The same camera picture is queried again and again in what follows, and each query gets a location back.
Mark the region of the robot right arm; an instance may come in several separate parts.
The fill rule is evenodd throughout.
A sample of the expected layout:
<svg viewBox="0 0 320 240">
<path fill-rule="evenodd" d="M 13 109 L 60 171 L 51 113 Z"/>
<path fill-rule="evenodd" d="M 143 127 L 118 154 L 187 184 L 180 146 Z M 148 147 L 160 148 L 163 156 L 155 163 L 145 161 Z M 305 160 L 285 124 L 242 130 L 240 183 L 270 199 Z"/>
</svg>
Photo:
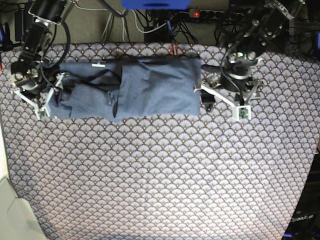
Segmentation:
<svg viewBox="0 0 320 240">
<path fill-rule="evenodd" d="M 54 75 L 70 49 L 71 35 L 66 18 L 74 5 L 74 0 L 36 0 L 28 11 L 34 20 L 22 35 L 20 54 L 10 65 L 8 75 L 10 84 L 28 98 L 35 99 L 46 90 L 60 90 L 54 86 Z M 46 55 L 56 35 L 50 31 L 52 25 L 63 27 L 66 44 L 59 60 L 49 65 Z"/>
</svg>

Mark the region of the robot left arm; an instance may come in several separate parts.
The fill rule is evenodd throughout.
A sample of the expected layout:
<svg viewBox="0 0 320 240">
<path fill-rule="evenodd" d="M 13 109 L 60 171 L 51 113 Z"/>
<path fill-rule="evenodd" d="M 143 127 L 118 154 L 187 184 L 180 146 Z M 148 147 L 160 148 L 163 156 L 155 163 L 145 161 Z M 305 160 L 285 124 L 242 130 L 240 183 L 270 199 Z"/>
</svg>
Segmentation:
<svg viewBox="0 0 320 240">
<path fill-rule="evenodd" d="M 240 6 L 230 7 L 220 18 L 218 27 L 224 33 L 225 53 L 218 66 L 204 64 L 210 73 L 197 89 L 205 110 L 213 111 L 216 98 L 232 107 L 236 116 L 247 119 L 251 100 L 258 99 L 261 82 L 252 76 L 263 60 L 263 53 L 282 31 L 287 21 L 294 19 L 297 0 L 261 0 L 255 6 L 245 6 L 247 14 L 238 32 L 226 29 L 224 22 Z"/>
</svg>

